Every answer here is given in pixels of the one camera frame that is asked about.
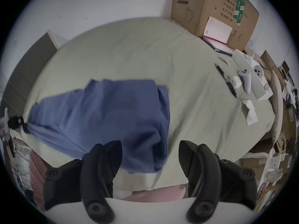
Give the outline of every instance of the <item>packaging box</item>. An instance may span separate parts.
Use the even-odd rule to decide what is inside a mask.
[[[281,72],[279,71],[279,69],[275,65],[274,61],[272,60],[271,56],[269,55],[269,53],[266,50],[261,55],[261,59],[263,60],[263,62],[265,63],[265,65],[267,66],[269,71],[272,72],[274,70],[275,74],[277,75],[277,77],[279,79],[279,83],[281,85],[281,90],[283,90],[283,88],[286,86],[284,77],[282,76]]]
[[[267,79],[268,82],[271,81],[271,72],[268,70],[266,64],[263,62],[263,60],[259,57],[259,55],[257,55],[255,52],[253,52],[252,50],[250,50],[248,47],[244,48],[244,52],[249,55],[249,56],[253,56],[253,59],[258,62],[263,70],[264,70],[264,76]]]
[[[244,57],[244,53],[236,49],[234,54],[231,56],[234,62],[238,65],[241,70],[248,70],[251,73],[251,89],[257,100],[266,100],[269,99],[273,92],[270,88],[270,85],[267,82],[267,79],[262,76],[258,77],[255,71],[253,70],[254,64],[249,63],[249,61]]]
[[[226,44],[243,50],[259,13],[248,0],[173,0],[171,18],[196,36],[204,35],[210,16],[233,28]]]

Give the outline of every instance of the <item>white vr controller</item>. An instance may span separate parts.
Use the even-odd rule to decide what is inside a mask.
[[[251,90],[251,73],[247,70],[239,71],[238,75],[243,78],[244,80],[244,90],[246,94],[250,93]]]

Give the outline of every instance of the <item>pink pillow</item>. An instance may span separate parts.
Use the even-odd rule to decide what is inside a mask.
[[[183,199],[186,188],[183,185],[170,186],[166,188],[154,189],[151,191],[141,191],[125,198],[125,201],[140,203],[161,203]]]

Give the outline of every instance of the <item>white wall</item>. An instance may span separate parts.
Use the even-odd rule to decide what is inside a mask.
[[[260,17],[252,35],[254,51],[266,49],[277,66],[288,66],[299,87],[295,46],[283,21],[267,0],[249,0]],[[32,0],[16,21],[0,61],[0,87],[4,89],[14,68],[28,49],[50,30],[58,46],[77,35],[109,22],[143,16],[170,17],[172,0]]]

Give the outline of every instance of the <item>tissue paper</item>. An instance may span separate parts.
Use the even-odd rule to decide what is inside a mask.
[[[248,114],[247,114],[247,118],[246,118],[247,125],[249,126],[249,125],[252,125],[252,124],[258,122],[257,115],[256,115],[252,101],[251,100],[243,100],[242,102],[246,105],[246,107],[249,110]]]

